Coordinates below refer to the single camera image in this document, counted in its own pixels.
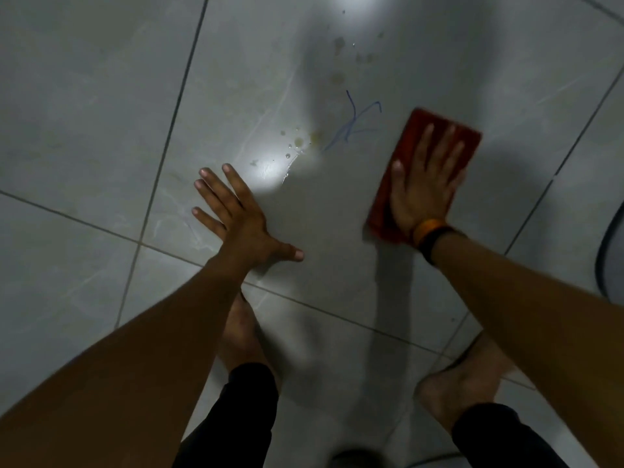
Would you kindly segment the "person's foot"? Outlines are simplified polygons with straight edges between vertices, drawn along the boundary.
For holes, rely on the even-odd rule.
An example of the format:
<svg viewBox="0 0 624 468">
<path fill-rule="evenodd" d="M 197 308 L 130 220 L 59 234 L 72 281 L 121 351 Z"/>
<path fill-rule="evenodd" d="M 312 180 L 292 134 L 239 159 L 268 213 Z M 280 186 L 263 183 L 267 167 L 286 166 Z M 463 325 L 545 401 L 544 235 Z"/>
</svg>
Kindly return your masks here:
<svg viewBox="0 0 624 468">
<path fill-rule="evenodd" d="M 482 331 L 455 362 L 419 382 L 415 396 L 451 434 L 466 410 L 495 400 L 501 381 L 514 369 L 512 360 Z"/>
<path fill-rule="evenodd" d="M 225 323 L 217 356 L 227 372 L 243 364 L 259 363 L 272 373 L 277 391 L 281 392 L 282 381 L 278 372 L 267 358 L 261 341 L 261 328 L 255 313 L 242 290 L 238 291 Z"/>
</svg>

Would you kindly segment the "person's black trouser leg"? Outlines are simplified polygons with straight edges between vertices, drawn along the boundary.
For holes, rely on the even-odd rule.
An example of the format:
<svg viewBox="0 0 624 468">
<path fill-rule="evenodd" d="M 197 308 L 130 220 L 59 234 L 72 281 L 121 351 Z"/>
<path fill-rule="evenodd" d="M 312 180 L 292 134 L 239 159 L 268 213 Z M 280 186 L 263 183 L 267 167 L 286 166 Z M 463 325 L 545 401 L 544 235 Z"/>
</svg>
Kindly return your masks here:
<svg viewBox="0 0 624 468">
<path fill-rule="evenodd" d="M 516 411 L 494 402 L 466 409 L 451 430 L 471 468 L 569 468 Z"/>
<path fill-rule="evenodd" d="M 182 441 L 172 468 L 263 468 L 278 399 L 267 365 L 238 366 L 207 417 Z"/>
</svg>

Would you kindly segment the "red cleaning cloth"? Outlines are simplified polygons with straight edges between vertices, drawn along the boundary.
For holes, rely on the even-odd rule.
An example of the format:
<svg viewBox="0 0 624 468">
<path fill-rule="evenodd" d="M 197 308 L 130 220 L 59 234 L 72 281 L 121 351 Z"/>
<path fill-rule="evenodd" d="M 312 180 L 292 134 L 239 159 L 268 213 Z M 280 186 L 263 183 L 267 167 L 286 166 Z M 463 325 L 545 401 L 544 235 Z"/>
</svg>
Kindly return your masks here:
<svg viewBox="0 0 624 468">
<path fill-rule="evenodd" d="M 382 176 L 368 214 L 365 225 L 365 231 L 368 232 L 368 236 L 389 244 L 409 243 L 409 240 L 394 222 L 391 212 L 391 166 L 395 161 L 400 161 L 406 170 L 409 170 L 417 143 L 426 126 L 434 126 L 432 142 L 436 145 L 451 123 L 451 120 L 425 109 L 414 109 L 412 111 L 391 155 L 386 171 Z M 454 128 L 454 138 L 450 147 L 453 148 L 455 144 L 461 142 L 464 144 L 464 148 L 453 172 L 449 176 L 450 180 L 454 180 L 461 171 L 467 168 L 482 140 L 482 133 L 469 126 L 454 123 Z"/>
</svg>

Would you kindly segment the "person's black left trouser leg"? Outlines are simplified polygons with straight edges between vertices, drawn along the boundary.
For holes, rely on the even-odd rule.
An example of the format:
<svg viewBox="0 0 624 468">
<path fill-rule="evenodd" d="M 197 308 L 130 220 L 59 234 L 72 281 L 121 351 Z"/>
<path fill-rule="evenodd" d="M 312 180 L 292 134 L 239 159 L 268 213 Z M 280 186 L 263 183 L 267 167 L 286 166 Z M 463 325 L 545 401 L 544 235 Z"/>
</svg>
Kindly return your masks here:
<svg viewBox="0 0 624 468">
<path fill-rule="evenodd" d="M 207 417 L 182 441 L 172 468 L 263 468 L 278 399 L 267 365 L 238 366 Z"/>
</svg>

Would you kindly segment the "person's right foot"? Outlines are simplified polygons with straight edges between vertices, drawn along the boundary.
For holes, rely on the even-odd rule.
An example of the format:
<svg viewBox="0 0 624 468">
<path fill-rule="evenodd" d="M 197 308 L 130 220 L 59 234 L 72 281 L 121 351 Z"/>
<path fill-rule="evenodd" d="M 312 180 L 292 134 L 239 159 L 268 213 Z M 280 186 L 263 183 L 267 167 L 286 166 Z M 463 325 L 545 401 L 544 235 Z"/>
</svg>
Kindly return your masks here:
<svg viewBox="0 0 624 468">
<path fill-rule="evenodd" d="M 451 434 L 466 410 L 495 400 L 501 381 L 514 369 L 512 360 L 482 331 L 455 362 L 419 382 L 415 396 Z"/>
</svg>

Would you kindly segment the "person's left hand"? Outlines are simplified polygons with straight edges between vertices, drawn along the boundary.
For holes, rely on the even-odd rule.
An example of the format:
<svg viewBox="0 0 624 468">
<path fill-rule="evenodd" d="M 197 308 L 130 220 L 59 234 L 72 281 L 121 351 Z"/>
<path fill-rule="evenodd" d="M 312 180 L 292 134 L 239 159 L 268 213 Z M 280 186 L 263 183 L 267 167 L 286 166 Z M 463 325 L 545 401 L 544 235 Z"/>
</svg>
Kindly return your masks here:
<svg viewBox="0 0 624 468">
<path fill-rule="evenodd" d="M 238 197 L 240 209 L 210 209 L 211 213 L 208 213 L 221 221 L 227 229 L 227 237 L 225 240 L 221 240 L 222 245 L 218 251 L 218 257 L 234 260 L 243 275 L 258 267 L 266 268 L 274 265 L 279 261 L 272 260 L 272 244 L 285 242 L 278 240 L 269 233 L 264 212 L 236 169 L 226 163 L 222 165 L 222 172 L 227 180 L 227 182 L 223 182 Z M 194 187 L 199 194 L 199 179 L 194 182 Z"/>
</svg>

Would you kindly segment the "orange wristband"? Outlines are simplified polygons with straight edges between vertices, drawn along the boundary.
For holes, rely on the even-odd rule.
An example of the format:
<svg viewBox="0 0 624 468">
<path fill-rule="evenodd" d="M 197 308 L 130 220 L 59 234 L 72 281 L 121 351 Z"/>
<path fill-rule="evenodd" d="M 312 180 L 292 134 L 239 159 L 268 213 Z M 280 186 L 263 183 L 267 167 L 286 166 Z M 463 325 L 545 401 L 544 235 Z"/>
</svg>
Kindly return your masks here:
<svg viewBox="0 0 624 468">
<path fill-rule="evenodd" d="M 414 227 L 410 234 L 412 245 L 415 249 L 419 249 L 425 238 L 439 229 L 447 228 L 448 224 L 441 219 L 427 219 Z"/>
</svg>

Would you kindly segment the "person's left forearm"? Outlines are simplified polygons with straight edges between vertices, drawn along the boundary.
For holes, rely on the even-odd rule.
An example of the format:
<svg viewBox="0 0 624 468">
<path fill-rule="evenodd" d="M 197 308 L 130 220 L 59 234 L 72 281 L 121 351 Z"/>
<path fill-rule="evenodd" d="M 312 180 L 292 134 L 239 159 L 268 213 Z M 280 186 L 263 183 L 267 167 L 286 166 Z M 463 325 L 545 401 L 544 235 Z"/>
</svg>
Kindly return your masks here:
<svg viewBox="0 0 624 468">
<path fill-rule="evenodd" d="M 171 468 L 253 264 L 221 251 L 0 417 L 0 468 Z"/>
</svg>

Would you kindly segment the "person's right hand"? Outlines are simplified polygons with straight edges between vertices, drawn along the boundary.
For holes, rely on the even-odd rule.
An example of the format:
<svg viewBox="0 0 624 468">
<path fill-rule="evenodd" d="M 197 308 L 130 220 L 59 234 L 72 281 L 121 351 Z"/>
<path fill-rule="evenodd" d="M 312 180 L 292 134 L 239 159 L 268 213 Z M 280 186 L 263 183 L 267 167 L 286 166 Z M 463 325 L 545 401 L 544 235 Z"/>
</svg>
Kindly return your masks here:
<svg viewBox="0 0 624 468">
<path fill-rule="evenodd" d="M 431 176 L 431 155 L 436 145 L 432 142 L 434 126 L 426 126 L 417 143 L 409 170 L 405 169 L 408 190 L 408 206 L 392 207 L 394 221 L 401 232 L 410 237 L 415 226 L 427 219 L 445 220 L 450 208 L 448 183 L 464 144 L 458 142 L 449 150 L 444 164 L 444 176 Z"/>
</svg>

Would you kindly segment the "person's left foot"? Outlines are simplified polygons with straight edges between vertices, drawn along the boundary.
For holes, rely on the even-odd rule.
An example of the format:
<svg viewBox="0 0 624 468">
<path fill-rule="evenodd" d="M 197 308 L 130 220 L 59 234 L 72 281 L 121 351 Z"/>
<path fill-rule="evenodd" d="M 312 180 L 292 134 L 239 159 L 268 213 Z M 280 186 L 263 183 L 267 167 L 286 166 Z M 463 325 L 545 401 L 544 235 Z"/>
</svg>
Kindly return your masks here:
<svg viewBox="0 0 624 468">
<path fill-rule="evenodd" d="M 282 381 L 278 372 L 267 358 L 261 341 L 261 328 L 255 313 L 242 290 L 238 291 L 225 323 L 217 356 L 227 372 L 243 364 L 259 363 L 272 373 L 277 391 L 281 392 Z"/>
</svg>

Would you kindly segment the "person's right forearm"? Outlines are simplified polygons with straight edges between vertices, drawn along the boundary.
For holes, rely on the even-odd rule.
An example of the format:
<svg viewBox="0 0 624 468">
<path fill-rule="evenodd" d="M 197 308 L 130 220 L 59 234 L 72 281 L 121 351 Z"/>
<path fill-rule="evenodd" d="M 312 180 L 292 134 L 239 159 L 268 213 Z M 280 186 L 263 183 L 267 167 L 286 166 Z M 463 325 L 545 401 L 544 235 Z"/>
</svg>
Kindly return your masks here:
<svg viewBox="0 0 624 468">
<path fill-rule="evenodd" d="M 624 468 L 624 307 L 459 233 L 432 263 L 600 468 Z"/>
</svg>

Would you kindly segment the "black wristband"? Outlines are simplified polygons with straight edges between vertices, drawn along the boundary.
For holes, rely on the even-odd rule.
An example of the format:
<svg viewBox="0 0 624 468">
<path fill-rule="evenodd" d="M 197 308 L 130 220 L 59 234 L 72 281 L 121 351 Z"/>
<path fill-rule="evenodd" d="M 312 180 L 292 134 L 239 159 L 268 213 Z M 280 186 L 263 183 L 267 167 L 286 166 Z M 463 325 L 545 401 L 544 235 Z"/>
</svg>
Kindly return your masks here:
<svg viewBox="0 0 624 468">
<path fill-rule="evenodd" d="M 422 254 L 423 258 L 432 266 L 437 267 L 433 260 L 433 249 L 436 245 L 437 241 L 445 235 L 459 235 L 464 236 L 465 234 L 460 232 L 458 229 L 450 226 L 450 225 L 440 225 L 435 227 L 431 231 L 427 231 L 424 237 L 418 242 L 416 249 Z"/>
</svg>

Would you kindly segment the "person's black right trouser leg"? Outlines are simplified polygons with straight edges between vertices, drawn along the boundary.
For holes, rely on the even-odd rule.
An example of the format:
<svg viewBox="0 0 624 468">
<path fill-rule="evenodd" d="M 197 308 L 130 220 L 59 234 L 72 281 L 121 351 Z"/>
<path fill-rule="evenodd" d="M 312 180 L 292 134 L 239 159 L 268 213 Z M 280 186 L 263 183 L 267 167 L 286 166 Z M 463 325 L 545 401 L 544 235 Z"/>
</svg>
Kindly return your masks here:
<svg viewBox="0 0 624 468">
<path fill-rule="evenodd" d="M 471 468 L 569 468 L 516 411 L 494 402 L 466 409 L 451 430 Z"/>
</svg>

